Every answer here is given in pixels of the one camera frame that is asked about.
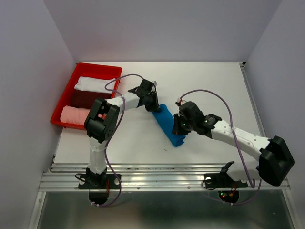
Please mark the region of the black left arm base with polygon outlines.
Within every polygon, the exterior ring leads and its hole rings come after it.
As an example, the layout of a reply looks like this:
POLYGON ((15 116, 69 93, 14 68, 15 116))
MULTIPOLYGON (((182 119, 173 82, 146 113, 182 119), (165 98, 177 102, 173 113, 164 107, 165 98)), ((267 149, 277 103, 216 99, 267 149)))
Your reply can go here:
POLYGON ((119 190, 120 184, 114 174, 104 174, 101 178, 90 179, 86 174, 77 173, 75 178, 78 180, 80 190, 119 190))

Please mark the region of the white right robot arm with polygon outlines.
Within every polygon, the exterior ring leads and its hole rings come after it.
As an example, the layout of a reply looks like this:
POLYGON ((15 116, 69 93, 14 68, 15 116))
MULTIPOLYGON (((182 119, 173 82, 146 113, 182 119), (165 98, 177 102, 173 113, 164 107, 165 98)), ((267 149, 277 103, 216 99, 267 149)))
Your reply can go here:
POLYGON ((187 135, 195 131, 199 135, 234 146, 253 158, 250 162, 228 162, 219 174, 211 178, 215 188, 253 179, 261 179, 278 187, 295 164, 283 138, 257 136, 233 127, 214 114, 204 115, 194 102, 178 101, 176 104, 179 112, 174 115, 174 135, 187 135))

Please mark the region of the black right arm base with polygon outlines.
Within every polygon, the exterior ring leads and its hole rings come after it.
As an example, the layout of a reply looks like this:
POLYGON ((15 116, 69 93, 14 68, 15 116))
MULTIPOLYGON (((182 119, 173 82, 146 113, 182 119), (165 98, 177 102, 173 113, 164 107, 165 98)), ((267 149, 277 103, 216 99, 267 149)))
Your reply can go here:
POLYGON ((205 174, 201 186, 207 190, 215 190, 218 188, 247 188, 247 183, 233 181, 227 174, 228 169, 233 163, 234 161, 228 162, 221 168, 219 173, 205 174))

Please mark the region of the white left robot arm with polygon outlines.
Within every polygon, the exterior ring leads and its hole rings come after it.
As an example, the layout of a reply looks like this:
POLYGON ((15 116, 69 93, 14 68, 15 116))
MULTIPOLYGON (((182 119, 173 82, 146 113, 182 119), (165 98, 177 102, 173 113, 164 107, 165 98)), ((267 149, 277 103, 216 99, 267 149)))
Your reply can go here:
POLYGON ((107 165, 104 151, 116 131, 118 118, 122 117, 123 112, 141 106, 148 112, 160 112, 156 85, 156 82, 143 79, 138 87, 128 90, 123 95, 94 101, 84 123, 90 142, 86 175, 90 176, 89 181, 94 187, 101 188, 106 183, 107 165))

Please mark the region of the blue t shirt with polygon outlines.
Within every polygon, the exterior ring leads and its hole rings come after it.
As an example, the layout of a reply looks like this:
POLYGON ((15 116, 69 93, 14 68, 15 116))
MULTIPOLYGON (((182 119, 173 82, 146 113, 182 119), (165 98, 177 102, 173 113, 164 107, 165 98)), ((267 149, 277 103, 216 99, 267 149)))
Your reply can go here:
POLYGON ((154 118, 156 119, 158 125, 165 133, 166 137, 169 139, 174 147, 179 147, 184 143, 185 135, 174 135, 172 134, 174 126, 174 117, 167 108, 165 104, 160 105, 159 112, 152 112, 154 118))

